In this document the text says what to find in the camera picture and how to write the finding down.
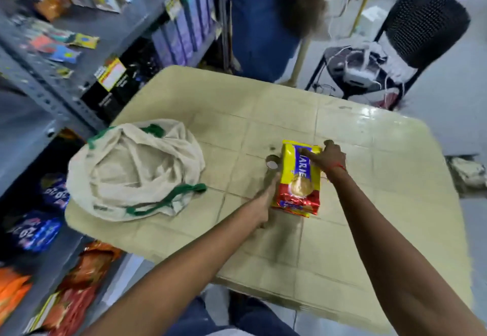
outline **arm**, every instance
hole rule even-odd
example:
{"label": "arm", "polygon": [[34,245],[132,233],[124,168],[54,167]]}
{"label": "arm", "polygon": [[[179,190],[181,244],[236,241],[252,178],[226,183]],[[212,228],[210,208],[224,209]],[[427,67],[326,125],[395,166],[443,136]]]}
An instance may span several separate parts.
{"label": "arm", "polygon": [[279,176],[262,194],[150,271],[82,336],[161,336],[247,237],[267,221]]}
{"label": "arm", "polygon": [[335,186],[377,298],[399,335],[487,334],[484,325],[425,257],[337,166],[345,166],[345,155],[338,145],[327,140],[320,154],[303,152]]}

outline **green strap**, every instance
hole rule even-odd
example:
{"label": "green strap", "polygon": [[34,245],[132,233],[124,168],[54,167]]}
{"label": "green strap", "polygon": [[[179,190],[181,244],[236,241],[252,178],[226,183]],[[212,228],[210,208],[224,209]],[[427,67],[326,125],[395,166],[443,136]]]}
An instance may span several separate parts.
{"label": "green strap", "polygon": [[[88,140],[87,140],[87,143],[88,143],[88,148],[90,150],[93,150],[95,148],[95,145],[94,145],[94,142],[98,139],[100,139],[101,137],[105,136],[105,134],[107,133],[108,130],[112,130],[113,128],[115,128],[115,126],[111,126],[111,127],[108,127],[106,128],[105,130],[101,130],[98,135],[95,135],[93,137],[90,137]],[[145,133],[147,134],[151,134],[155,137],[163,137],[164,136],[164,130],[161,126],[159,125],[156,125],[156,124],[153,124],[151,123],[149,126],[147,127],[141,127],[140,128],[141,130],[143,130]]]}
{"label": "green strap", "polygon": [[186,192],[205,192],[206,191],[206,185],[205,184],[196,184],[196,185],[179,185],[176,186],[172,191],[161,200],[160,203],[156,204],[154,207],[148,209],[148,210],[136,210],[134,207],[127,207],[125,211],[132,215],[132,216],[144,216],[147,214],[151,214],[155,210],[161,208],[161,207],[167,207],[171,205],[173,199],[177,197],[179,194],[184,194]]}

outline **chair backrest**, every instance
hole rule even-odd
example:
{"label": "chair backrest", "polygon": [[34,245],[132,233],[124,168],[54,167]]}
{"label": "chair backrest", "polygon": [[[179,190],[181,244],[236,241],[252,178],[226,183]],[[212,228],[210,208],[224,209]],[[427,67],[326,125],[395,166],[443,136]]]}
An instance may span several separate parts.
{"label": "chair backrest", "polygon": [[385,33],[398,55],[423,70],[466,32],[470,15],[456,0],[397,0],[375,41]]}

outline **right hand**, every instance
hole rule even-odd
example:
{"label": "right hand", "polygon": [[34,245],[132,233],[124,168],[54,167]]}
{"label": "right hand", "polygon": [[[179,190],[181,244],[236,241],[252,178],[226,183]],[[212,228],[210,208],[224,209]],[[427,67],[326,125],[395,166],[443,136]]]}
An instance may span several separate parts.
{"label": "right hand", "polygon": [[300,153],[307,156],[310,161],[315,163],[325,173],[330,172],[330,169],[341,169],[338,165],[346,168],[345,153],[341,151],[340,146],[335,144],[333,140],[326,140],[324,144],[325,148],[319,154],[304,148],[300,150]]}

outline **floor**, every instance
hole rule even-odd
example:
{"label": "floor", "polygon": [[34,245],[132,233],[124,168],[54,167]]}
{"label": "floor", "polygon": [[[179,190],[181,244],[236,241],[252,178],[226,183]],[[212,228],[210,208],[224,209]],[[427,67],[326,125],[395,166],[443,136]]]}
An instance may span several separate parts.
{"label": "floor", "polygon": [[[378,5],[389,10],[395,0],[369,0],[368,7]],[[333,0],[329,10],[339,11],[342,0]],[[443,57],[437,60],[423,73],[415,86],[401,104],[401,113],[420,118],[432,129],[442,145],[445,155],[478,154],[478,159],[487,163],[487,93],[485,89],[482,66],[487,59],[487,10],[486,0],[462,0],[472,16],[472,23],[465,36]],[[333,40],[330,41],[326,25],[314,38],[301,73],[298,88],[303,89],[320,60],[323,50],[334,42],[343,41],[352,25],[354,15],[360,2],[352,1],[339,20],[332,24]],[[294,67],[295,57],[280,81],[287,80]],[[322,81],[333,84],[324,71]],[[487,258],[484,248],[487,247],[487,200],[465,199],[461,201],[466,222],[471,256],[474,262],[472,274],[473,292],[475,295],[474,311],[484,322],[487,322]],[[114,302],[121,293],[135,284],[152,269],[153,264],[142,260],[134,261],[132,268],[125,275],[119,288],[104,298],[101,314],[108,305]],[[227,324],[226,304],[228,291],[222,286],[209,285],[205,292],[205,302],[210,315],[217,324]],[[301,336],[366,336],[371,335],[353,327],[344,326],[333,321],[320,319],[308,312],[269,305],[271,309]]]}

